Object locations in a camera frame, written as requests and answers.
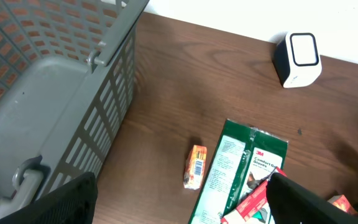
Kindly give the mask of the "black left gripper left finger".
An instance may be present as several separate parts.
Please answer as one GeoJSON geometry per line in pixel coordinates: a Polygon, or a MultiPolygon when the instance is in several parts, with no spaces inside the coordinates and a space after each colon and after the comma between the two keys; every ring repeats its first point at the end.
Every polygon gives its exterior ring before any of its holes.
{"type": "Polygon", "coordinates": [[[85,172],[34,203],[0,218],[0,224],[89,224],[93,222],[98,188],[85,172]]]}

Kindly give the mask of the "red white sachet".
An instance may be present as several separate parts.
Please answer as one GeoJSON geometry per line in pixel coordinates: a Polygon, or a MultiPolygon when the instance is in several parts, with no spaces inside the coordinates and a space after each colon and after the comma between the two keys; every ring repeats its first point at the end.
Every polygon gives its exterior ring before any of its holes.
{"type": "Polygon", "coordinates": [[[261,183],[231,212],[223,216],[222,224],[269,223],[271,214],[267,202],[267,184],[274,173],[287,176],[276,167],[271,174],[262,179],[261,183]]]}

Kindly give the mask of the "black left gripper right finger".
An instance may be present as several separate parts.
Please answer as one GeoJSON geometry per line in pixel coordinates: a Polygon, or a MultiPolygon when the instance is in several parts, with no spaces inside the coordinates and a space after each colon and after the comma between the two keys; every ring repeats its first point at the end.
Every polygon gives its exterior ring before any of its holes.
{"type": "Polygon", "coordinates": [[[274,173],[267,201],[276,224],[352,224],[358,218],[338,209],[284,175],[274,173]]]}

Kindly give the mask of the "orange small box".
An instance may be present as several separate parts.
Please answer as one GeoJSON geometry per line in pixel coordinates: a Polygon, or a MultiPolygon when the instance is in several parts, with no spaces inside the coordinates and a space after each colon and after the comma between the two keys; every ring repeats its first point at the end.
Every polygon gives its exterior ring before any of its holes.
{"type": "Polygon", "coordinates": [[[358,215],[358,212],[354,209],[354,207],[350,204],[345,195],[335,195],[331,197],[328,202],[338,209],[346,212],[350,215],[358,215]]]}
{"type": "Polygon", "coordinates": [[[186,189],[197,190],[201,187],[207,148],[204,146],[194,145],[186,160],[183,185],[186,189]]]}

